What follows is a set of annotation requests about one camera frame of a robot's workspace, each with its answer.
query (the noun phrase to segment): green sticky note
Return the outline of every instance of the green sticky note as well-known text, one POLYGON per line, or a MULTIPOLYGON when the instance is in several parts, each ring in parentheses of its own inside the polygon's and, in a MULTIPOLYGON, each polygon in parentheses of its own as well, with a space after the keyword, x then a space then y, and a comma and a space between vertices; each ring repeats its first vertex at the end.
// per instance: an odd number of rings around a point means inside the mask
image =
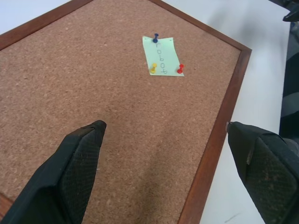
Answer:
POLYGON ((152 76, 184 76, 177 73, 179 61, 176 50, 174 49, 173 38, 158 39, 157 43, 153 38, 142 37, 143 48, 148 63, 149 74, 152 76), (155 74, 150 72, 153 64, 156 63, 155 74))

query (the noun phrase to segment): push pin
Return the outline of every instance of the push pin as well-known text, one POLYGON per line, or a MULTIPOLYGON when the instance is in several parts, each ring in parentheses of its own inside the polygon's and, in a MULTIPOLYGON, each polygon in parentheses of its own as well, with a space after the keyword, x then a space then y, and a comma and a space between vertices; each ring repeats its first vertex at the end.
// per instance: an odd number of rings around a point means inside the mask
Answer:
POLYGON ((153 63, 153 67, 150 69, 150 72, 152 74, 155 74, 156 73, 156 67, 157 67, 157 64, 156 63, 153 63))
POLYGON ((181 73, 183 72, 183 67, 184 67, 183 64, 180 64, 180 65, 179 65, 179 69, 177 70, 177 73, 178 73, 178 74, 181 74, 181 73))
POLYGON ((153 42, 154 42, 154 43, 157 43, 157 42, 158 42, 158 39, 157 39, 158 36, 159 36, 159 34, 155 34, 155 38, 153 39, 153 42))

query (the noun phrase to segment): yellow push pin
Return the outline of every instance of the yellow push pin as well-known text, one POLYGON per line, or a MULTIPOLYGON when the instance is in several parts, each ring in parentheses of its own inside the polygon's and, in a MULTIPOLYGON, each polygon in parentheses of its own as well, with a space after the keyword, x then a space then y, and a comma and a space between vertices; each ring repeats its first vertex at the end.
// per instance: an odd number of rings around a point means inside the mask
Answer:
POLYGON ((156 63, 153 63, 153 68, 151 68, 149 71, 153 74, 156 73, 156 67, 157 67, 157 64, 156 63))

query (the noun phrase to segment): black object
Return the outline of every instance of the black object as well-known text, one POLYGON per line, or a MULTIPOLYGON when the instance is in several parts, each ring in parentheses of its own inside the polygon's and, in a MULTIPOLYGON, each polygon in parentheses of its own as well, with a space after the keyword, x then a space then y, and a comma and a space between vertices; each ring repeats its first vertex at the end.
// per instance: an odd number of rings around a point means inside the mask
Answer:
POLYGON ((295 5, 289 12, 288 15, 286 15, 283 18, 283 21, 285 22, 297 22, 299 21, 299 5, 295 5))
MULTIPOLYGON (((296 93, 299 93, 298 71, 299 53, 293 55, 286 62, 282 111, 288 111, 290 110, 289 108, 299 105, 299 99, 296 97, 296 93), (293 97, 291 101, 286 100, 291 95, 295 97, 293 97)), ((279 135, 283 138, 299 139, 299 109, 298 111, 294 109, 292 110, 293 112, 291 113, 282 113, 282 117, 280 119, 279 135)))
POLYGON ((238 174, 266 224, 299 223, 299 157, 277 134, 228 125, 238 174))
POLYGON ((289 6, 290 3, 291 3, 291 0, 283 0, 283 1, 282 1, 282 6, 283 6, 284 8, 286 8, 286 7, 289 6))
POLYGON ((80 224, 93 188, 106 123, 68 134, 30 178, 1 224, 80 224))

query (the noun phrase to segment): red push pin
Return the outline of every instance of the red push pin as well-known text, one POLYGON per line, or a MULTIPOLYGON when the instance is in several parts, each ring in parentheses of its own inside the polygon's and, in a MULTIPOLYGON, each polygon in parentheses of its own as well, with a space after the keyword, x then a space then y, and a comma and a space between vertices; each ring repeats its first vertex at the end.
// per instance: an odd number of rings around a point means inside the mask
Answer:
POLYGON ((184 67, 183 64, 180 64, 180 65, 179 65, 179 69, 177 70, 177 73, 178 73, 178 74, 181 74, 181 73, 183 72, 183 67, 184 67))

